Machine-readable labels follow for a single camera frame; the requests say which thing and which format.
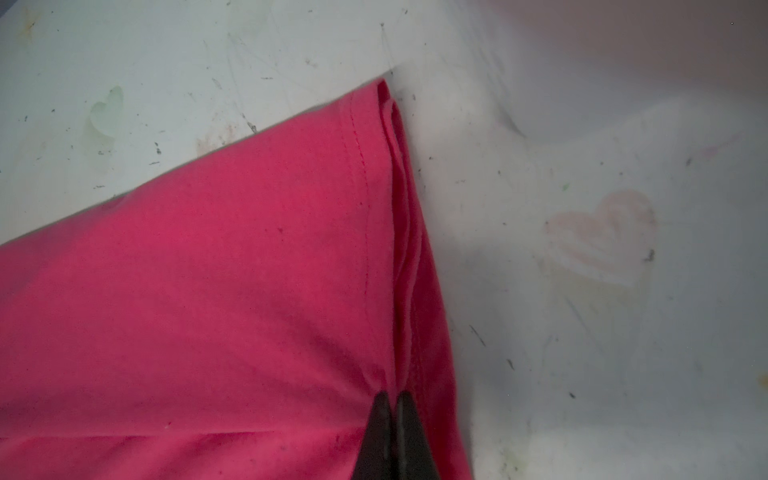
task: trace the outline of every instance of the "dark pink inner fabric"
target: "dark pink inner fabric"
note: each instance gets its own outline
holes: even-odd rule
[[[0,247],[0,478],[345,479],[402,389],[470,478],[383,81]]]

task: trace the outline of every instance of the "pink fabric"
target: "pink fabric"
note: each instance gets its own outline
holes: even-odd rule
[[[383,81],[0,247],[0,478],[349,478],[382,389],[470,478]]]

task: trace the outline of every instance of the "brown stain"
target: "brown stain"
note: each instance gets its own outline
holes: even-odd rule
[[[226,147],[241,137],[243,137],[243,135],[238,131],[236,124],[228,123],[223,129],[214,128],[202,138],[197,139],[197,156],[202,157],[219,148]]]
[[[606,195],[593,214],[562,212],[545,222],[549,257],[605,283],[632,287],[652,263],[658,225],[648,197],[636,190]]]
[[[30,12],[29,8],[24,8],[24,26],[18,33],[19,39],[21,39],[23,44],[29,45],[32,43],[32,29],[40,20],[41,15],[42,12],[40,11]]]

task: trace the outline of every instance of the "black mark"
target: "black mark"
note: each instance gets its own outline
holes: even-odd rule
[[[478,331],[477,331],[477,330],[475,330],[475,327],[474,327],[474,326],[472,326],[472,325],[470,325],[470,326],[469,326],[469,329],[472,331],[472,333],[474,333],[474,334],[475,334],[475,336],[476,336],[476,337],[478,337],[478,340],[480,340],[480,343],[482,343],[482,345],[483,345],[483,346],[485,346],[485,342],[483,341],[483,339],[482,339],[482,337],[480,336],[480,334],[478,333]]]

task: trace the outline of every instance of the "pink stain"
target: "pink stain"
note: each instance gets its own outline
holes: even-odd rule
[[[699,155],[702,158],[706,158],[706,159],[714,158],[725,147],[735,144],[739,140],[739,138],[741,138],[741,133],[733,134],[730,136],[728,140],[724,141],[722,144],[712,145],[711,147],[707,147],[703,149],[701,152],[699,152]]]

